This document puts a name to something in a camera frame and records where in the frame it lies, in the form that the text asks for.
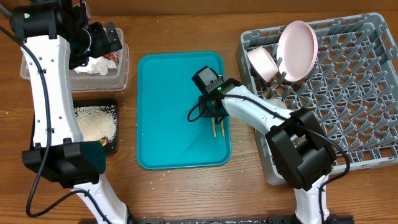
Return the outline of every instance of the black cable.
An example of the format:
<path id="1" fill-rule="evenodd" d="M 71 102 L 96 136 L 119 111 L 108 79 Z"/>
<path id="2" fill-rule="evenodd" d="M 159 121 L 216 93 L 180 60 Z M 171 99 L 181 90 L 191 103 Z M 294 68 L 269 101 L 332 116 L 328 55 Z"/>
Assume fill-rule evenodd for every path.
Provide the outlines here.
<path id="1" fill-rule="evenodd" d="M 217 121 L 215 121 L 215 124 L 221 124 L 221 122 L 224 120 L 225 116 L 222 116 L 220 120 L 217 118 Z"/>
<path id="2" fill-rule="evenodd" d="M 86 190 L 75 190 L 73 192 L 70 192 L 70 193 L 66 194 L 65 196 L 63 196 L 62 198 L 60 198 L 59 200 L 57 200 L 56 202 L 54 202 L 52 205 L 50 205 L 48 208 L 46 208 L 45 210 L 43 210 L 41 212 L 38 212 L 38 213 L 31 213 L 30 212 L 30 207 L 31 207 L 32 201 L 33 201 L 33 196 L 34 196 L 36 188 L 37 188 L 37 186 L 39 184 L 40 177 L 42 176 L 44 165 L 47 162 L 47 159 L 49 157 L 49 151 L 50 151 L 50 146 L 51 146 L 52 128 L 51 128 L 49 92 L 48 92 L 48 89 L 47 89 L 47 84 L 45 82 L 44 71 L 42 70 L 42 67 L 41 67 L 39 61 L 37 60 L 35 55 L 32 53 L 32 51 L 30 51 L 29 48 L 27 48 L 25 46 L 25 44 L 22 43 L 21 41 L 19 41 L 14 35 L 12 35 L 5 28 L 3 28 L 3 26 L 0 26 L 0 30 L 3 31 L 7 36 L 9 36 L 14 42 L 19 44 L 29 54 L 29 56 L 32 58 L 33 62 L 35 63 L 35 65 L 37 67 L 37 70 L 39 71 L 40 79 L 42 81 L 42 86 L 43 86 L 43 93 L 44 93 L 45 119 L 47 120 L 47 144 L 45 146 L 45 152 L 44 152 L 44 156 L 43 156 L 43 159 L 42 159 L 42 163 L 41 163 L 41 165 L 39 167 L 39 170 L 37 171 L 37 175 L 36 175 L 35 181 L 33 183 L 32 189 L 30 190 L 29 197 L 27 199 L 26 214 L 29 217 L 31 217 L 31 218 L 39 217 L 39 216 L 44 215 L 47 212 L 49 212 L 51 209 L 53 209 L 55 206 L 57 206 L 59 203 L 63 202 L 65 199 L 67 199 L 71 195 L 74 195 L 74 194 L 77 194 L 77 193 L 83 193 L 86 197 L 88 197 L 91 200 L 91 202 L 93 203 L 95 209 L 97 209 L 97 212 L 101 215 L 102 219 L 104 221 L 106 221 L 107 223 L 111 224 L 111 222 L 108 220 L 108 218 L 100 210 L 100 208 L 99 208 L 98 204 L 95 202 L 94 198 Z"/>
<path id="3" fill-rule="evenodd" d="M 294 125 L 297 125 L 297 127 L 301 128 L 302 130 L 304 130 L 304 131 L 306 131 L 306 132 L 309 132 L 309 133 L 312 133 L 312 134 L 314 134 L 314 135 L 316 135 L 316 136 L 318 136 L 318 137 L 324 139 L 325 141 L 327 141 L 327 142 L 329 142 L 330 144 L 332 144 L 332 145 L 337 149 L 337 151 L 344 157 L 344 160 L 345 160 L 345 162 L 346 162 L 346 169 L 345 169 L 342 173 L 340 173 L 339 175 L 334 176 L 334 177 L 328 179 L 327 181 L 325 181 L 324 183 L 322 183 L 322 184 L 319 186 L 318 203 L 319 203 L 319 208 L 320 208 L 320 214 L 321 214 L 322 223 L 326 223 L 326 222 L 325 222 L 325 217 L 324 217 L 324 214 L 323 214 L 323 209 L 322 209 L 322 192 L 323 192 L 323 188 L 324 188 L 324 186 L 326 186 L 327 184 L 329 184 L 329 183 L 331 183 L 331 182 L 333 182 L 333 181 L 335 181 L 335 180 L 338 180 L 338 179 L 344 177 L 344 176 L 349 172 L 350 161 L 349 161 L 349 158 L 348 158 L 347 154 L 345 153 L 345 151 L 344 151 L 337 143 L 335 143 L 335 142 L 332 141 L 331 139 L 328 139 L 327 137 L 325 137 L 325 136 L 323 136 L 323 135 L 321 135 L 321 134 L 319 134 L 319 133 L 316 133 L 315 131 L 312 131 L 312 130 L 308 129 L 308 128 L 302 126 L 301 124 L 297 124 L 297 123 L 292 122 L 291 119 L 285 118 L 285 117 L 281 116 L 279 113 L 276 113 L 275 111 L 270 110 L 270 109 L 267 108 L 266 106 L 262 105 L 261 103 L 257 102 L 256 100 L 254 100 L 254 99 L 252 99 L 252 98 L 249 98 L 249 97 L 247 97 L 247 96 L 241 96 L 241 95 L 221 95 L 221 96 L 214 96 L 214 97 L 210 97 L 210 98 L 205 98 L 205 100 L 203 100 L 203 101 L 197 103 L 197 104 L 192 108 L 192 110 L 191 110 L 190 113 L 188 114 L 188 121 L 190 121 L 190 120 L 189 120 L 189 116 L 190 116 L 190 114 L 192 113 L 192 111 L 193 111 L 195 108 L 197 108 L 198 106 L 200 106 L 201 104 L 204 104 L 204 103 L 206 103 L 206 102 L 209 101 L 209 100 L 215 100 L 215 99 L 221 99 L 221 100 L 222 100 L 222 99 L 225 98 L 225 97 L 240 98 L 240 99 L 243 99 L 243 100 L 248 100 L 248 101 L 250 101 L 251 103 L 254 103 L 255 105 L 259 106 L 260 108 L 262 108 L 262 109 L 265 110 L 266 112 L 270 113 L 271 115 L 275 116 L 276 118 L 279 118 L 279 119 L 281 119 L 281 120 L 283 120 L 283 121 L 288 121 L 288 122 L 290 122 L 290 123 L 292 123 L 292 124 L 294 124 Z"/>
<path id="4" fill-rule="evenodd" d="M 7 8 L 5 8 L 2 4 L 0 4 L 0 12 L 3 13 L 3 15 L 5 15 L 8 19 L 10 19 L 12 16 L 11 12 Z"/>

